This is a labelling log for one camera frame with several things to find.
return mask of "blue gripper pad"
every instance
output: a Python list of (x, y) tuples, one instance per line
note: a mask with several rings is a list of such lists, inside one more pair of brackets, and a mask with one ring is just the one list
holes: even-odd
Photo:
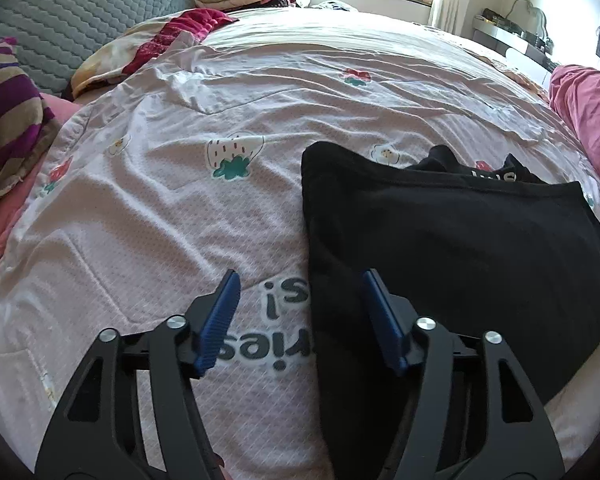
[(186, 317), (192, 330), (199, 335), (196, 348), (198, 358), (194, 367), (200, 377), (216, 366), (224, 336), (239, 301), (240, 276), (234, 270), (228, 270), (213, 294), (196, 298), (187, 310)]
[(384, 363), (395, 372), (398, 377), (404, 375), (408, 364), (402, 352), (402, 334), (394, 314), (388, 304), (387, 298), (380, 290), (378, 282), (372, 272), (368, 270), (363, 275), (365, 287), (366, 306), (368, 308), (371, 325), (376, 333), (376, 341), (380, 346)]
[(367, 270), (362, 279), (365, 304), (384, 363), (402, 377), (424, 356), (411, 336), (418, 313), (408, 300), (389, 293), (375, 269)]

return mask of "black cloth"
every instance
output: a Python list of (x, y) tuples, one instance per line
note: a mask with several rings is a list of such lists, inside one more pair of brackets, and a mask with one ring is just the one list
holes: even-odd
[(437, 146), (399, 170), (317, 142), (302, 156), (302, 198), (320, 423), (338, 479), (377, 479), (409, 391), (360, 301), (365, 269), (452, 332), (500, 332), (542, 402), (600, 342), (600, 223), (577, 182), (545, 184), (512, 155), (491, 173)]

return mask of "striped cloth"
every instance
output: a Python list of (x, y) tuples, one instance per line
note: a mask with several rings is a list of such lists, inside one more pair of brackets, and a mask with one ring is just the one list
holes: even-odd
[(60, 124), (40, 91), (20, 68), (15, 40), (0, 43), (0, 198), (35, 166)]

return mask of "white bed cover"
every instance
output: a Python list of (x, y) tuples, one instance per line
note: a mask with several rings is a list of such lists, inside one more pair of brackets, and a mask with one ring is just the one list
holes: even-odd
[[(102, 328), (151, 329), (231, 267), (242, 299), (218, 365), (194, 384), (214, 450), (235, 480), (331, 477), (301, 209), (301, 155), (316, 140), (399, 168), (441, 143), (469, 166), (513, 153), (546, 182), (579, 181), (600, 220), (600, 178), (567, 126), (445, 34), (321, 9), (236, 15), (203, 46), (181, 34), (74, 116), (11, 234), (0, 430), (30, 467)], [(145, 375), (139, 393), (159, 465)], [(569, 466), (600, 428), (600, 346), (546, 410)]]

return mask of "blanket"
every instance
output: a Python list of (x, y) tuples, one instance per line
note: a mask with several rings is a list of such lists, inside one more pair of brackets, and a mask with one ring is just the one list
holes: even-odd
[(555, 69), (551, 108), (576, 133), (600, 174), (600, 72), (578, 65)]
[(528, 92), (533, 95), (538, 96), (545, 103), (549, 104), (549, 94), (546, 90), (541, 87), (539, 84), (531, 81), (531, 79), (520, 72), (517, 68), (515, 68), (512, 64), (507, 61), (507, 58), (498, 54), (496, 51), (491, 50), (479, 43), (475, 43), (475, 41), (468, 40), (467, 38), (462, 38), (461, 36), (456, 36), (455, 34), (449, 34), (448, 32), (444, 32), (435, 27), (427, 27), (433, 33), (438, 34), (447, 43), (454, 44), (464, 50), (466, 53), (474, 56), (476, 59), (492, 66), (501, 74), (504, 74), (512, 81), (518, 83), (522, 88), (525, 88)]
[(142, 22), (89, 56), (71, 78), (72, 95), (119, 83), (150, 59), (163, 53), (182, 30), (203, 41), (236, 18), (214, 9), (191, 9)]

